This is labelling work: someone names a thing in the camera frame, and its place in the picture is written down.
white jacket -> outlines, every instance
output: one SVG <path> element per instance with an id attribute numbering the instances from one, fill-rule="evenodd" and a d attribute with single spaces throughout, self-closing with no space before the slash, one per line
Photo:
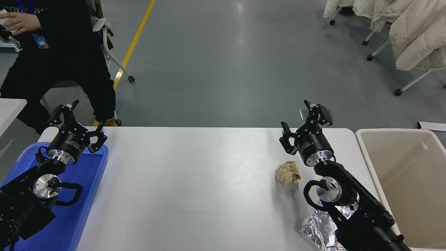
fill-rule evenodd
<path id="1" fill-rule="evenodd" d="M 386 22 L 394 23 L 395 20 L 407 9 L 413 0 L 383 0 L 381 10 L 372 18 L 370 29 L 380 32 Z"/>
<path id="2" fill-rule="evenodd" d="M 397 69 L 446 67 L 446 0 L 413 0 L 389 37 Z"/>
<path id="3" fill-rule="evenodd" d="M 323 17 L 332 17 L 337 7 L 352 6 L 357 16 L 377 18 L 384 6 L 383 0 L 327 0 Z"/>

silver metal joint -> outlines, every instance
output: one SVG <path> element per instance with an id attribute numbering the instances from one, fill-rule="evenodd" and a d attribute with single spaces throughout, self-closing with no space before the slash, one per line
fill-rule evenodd
<path id="1" fill-rule="evenodd" d="M 51 149 L 48 151 L 48 156 L 63 162 L 65 165 L 72 165 L 74 163 L 74 158 L 69 153 L 61 150 Z"/>
<path id="2" fill-rule="evenodd" d="M 316 193 L 319 196 L 319 199 L 324 202 L 336 203 L 342 198 L 342 187 L 339 183 L 332 177 L 323 177 L 321 180 L 325 180 L 328 191 L 317 187 Z"/>
<path id="3" fill-rule="evenodd" d="M 33 192 L 41 199 L 48 199 L 56 196 L 61 188 L 49 187 L 50 184 L 61 182 L 59 177 L 54 174 L 45 174 L 34 182 Z"/>
<path id="4" fill-rule="evenodd" d="M 305 165 L 314 167 L 317 163 L 329 160 L 333 157 L 333 153 L 329 150 L 318 151 L 307 158 Z"/>

black pants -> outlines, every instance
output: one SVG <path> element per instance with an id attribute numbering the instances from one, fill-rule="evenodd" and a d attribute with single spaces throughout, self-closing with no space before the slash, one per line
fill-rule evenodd
<path id="1" fill-rule="evenodd" d="M 114 116 L 114 82 L 99 45 L 63 54 L 51 51 L 51 48 L 21 51 L 1 86 L 1 97 L 25 99 L 27 104 L 17 118 L 42 134 L 49 126 L 50 114 L 40 99 L 60 80 L 73 80 L 81 86 L 97 121 Z"/>

yellow floor line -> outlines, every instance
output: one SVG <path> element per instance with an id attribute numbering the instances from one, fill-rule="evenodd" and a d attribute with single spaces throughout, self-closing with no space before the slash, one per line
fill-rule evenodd
<path id="1" fill-rule="evenodd" d="M 140 23 L 140 26 L 138 27 L 138 30 L 136 31 L 135 37 L 133 37 L 132 43 L 130 44 L 130 47 L 128 48 L 127 54 L 124 57 L 124 61 L 122 61 L 122 65 L 124 67 L 127 66 L 128 61 L 130 60 L 130 57 L 132 56 L 133 50 L 135 49 L 136 43 L 138 42 L 138 39 L 142 33 L 142 30 L 144 28 L 145 23 L 147 22 L 147 18 L 150 15 L 150 12 L 152 11 L 153 5 L 155 4 L 156 0 L 152 0 L 149 4 L 149 7 L 147 8 L 147 11 L 145 12 L 144 17 L 142 18 L 142 21 Z M 115 77 L 115 83 L 113 85 L 113 89 L 116 90 L 116 87 L 118 87 L 119 81 L 121 80 L 122 74 L 123 74 L 123 70 L 119 69 L 118 73 L 116 74 Z M 99 123 L 97 121 L 95 121 L 93 123 L 93 126 L 98 126 Z"/>

crumpled brown paper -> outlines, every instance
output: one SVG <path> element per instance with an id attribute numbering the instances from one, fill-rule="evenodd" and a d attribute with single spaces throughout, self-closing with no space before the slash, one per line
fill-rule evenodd
<path id="1" fill-rule="evenodd" d="M 301 176 L 299 175 L 299 168 L 296 166 L 296 161 L 287 161 L 276 170 L 276 180 L 282 183 L 284 187 L 287 187 L 291 183 L 297 183 L 300 179 Z"/>

